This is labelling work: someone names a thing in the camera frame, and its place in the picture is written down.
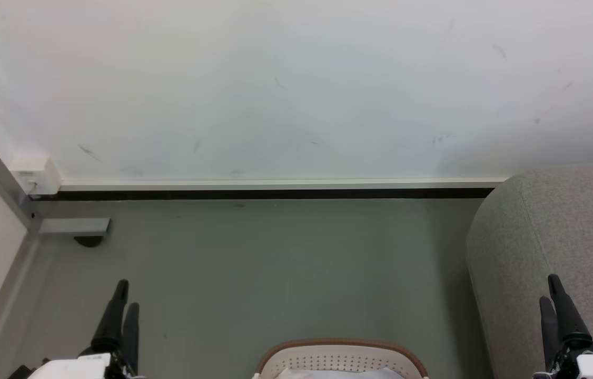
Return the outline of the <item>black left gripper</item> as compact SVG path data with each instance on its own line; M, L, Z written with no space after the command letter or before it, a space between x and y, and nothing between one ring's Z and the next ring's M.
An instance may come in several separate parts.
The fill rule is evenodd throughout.
M130 284L125 279L117 283L97 325L91 347L81 352L81 359L102 359L106 362L104 378L139 377L140 306L137 302L128 306L123 322L129 288Z

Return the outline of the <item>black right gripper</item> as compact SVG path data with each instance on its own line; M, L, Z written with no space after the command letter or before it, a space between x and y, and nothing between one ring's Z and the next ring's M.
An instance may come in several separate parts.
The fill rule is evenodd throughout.
M557 274L549 274L548 286L551 297L539 299L545 371L533 377L578 378L577 358L593 355L592 335Z

